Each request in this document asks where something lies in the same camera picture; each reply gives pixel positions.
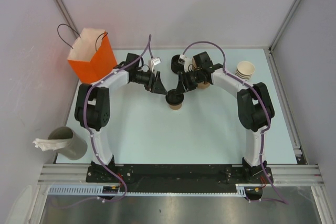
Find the orange paper bag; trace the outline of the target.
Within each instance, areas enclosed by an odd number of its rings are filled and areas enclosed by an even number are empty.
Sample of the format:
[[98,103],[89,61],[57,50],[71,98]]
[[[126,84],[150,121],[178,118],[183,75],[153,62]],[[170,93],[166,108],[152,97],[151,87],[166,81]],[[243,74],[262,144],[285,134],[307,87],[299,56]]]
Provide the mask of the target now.
[[70,45],[67,60],[79,81],[91,84],[108,75],[117,65],[108,32],[104,29],[83,28]]

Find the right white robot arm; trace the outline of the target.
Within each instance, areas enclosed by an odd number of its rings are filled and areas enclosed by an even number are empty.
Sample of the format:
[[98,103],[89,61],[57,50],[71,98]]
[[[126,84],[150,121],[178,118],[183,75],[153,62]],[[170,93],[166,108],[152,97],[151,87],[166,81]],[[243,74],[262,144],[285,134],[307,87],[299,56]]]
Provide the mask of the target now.
[[266,85],[262,82],[250,84],[230,73],[220,63],[213,64],[208,53],[193,58],[175,55],[171,59],[171,70],[178,75],[178,83],[170,98],[180,101],[183,94],[195,90],[201,84],[222,88],[237,100],[238,118],[246,129],[246,151],[243,157],[242,176],[254,183],[266,170],[264,158],[265,133],[275,116],[274,107]]

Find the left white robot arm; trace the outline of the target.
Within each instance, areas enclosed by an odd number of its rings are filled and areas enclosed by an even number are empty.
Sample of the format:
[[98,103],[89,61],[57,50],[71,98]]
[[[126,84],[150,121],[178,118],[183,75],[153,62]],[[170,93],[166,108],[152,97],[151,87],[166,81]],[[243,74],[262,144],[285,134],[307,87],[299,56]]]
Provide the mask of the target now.
[[97,174],[105,182],[112,181],[116,175],[116,169],[111,166],[113,153],[107,131],[104,129],[111,115],[110,93],[134,82],[143,85],[146,91],[151,93],[167,95],[160,72],[154,70],[154,67],[161,63],[161,59],[152,57],[147,71],[141,69],[139,64],[142,61],[141,56],[128,53],[126,60],[116,65],[107,76],[92,84],[83,83],[79,86],[75,119],[90,134],[92,162],[100,165]]

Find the black plastic cup lid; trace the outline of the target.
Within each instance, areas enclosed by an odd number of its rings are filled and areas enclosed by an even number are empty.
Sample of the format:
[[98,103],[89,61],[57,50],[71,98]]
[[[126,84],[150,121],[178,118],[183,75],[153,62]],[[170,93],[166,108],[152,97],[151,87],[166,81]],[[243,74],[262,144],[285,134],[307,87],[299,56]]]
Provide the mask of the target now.
[[177,106],[183,103],[184,94],[177,94],[175,89],[171,89],[165,96],[165,99],[169,105]]

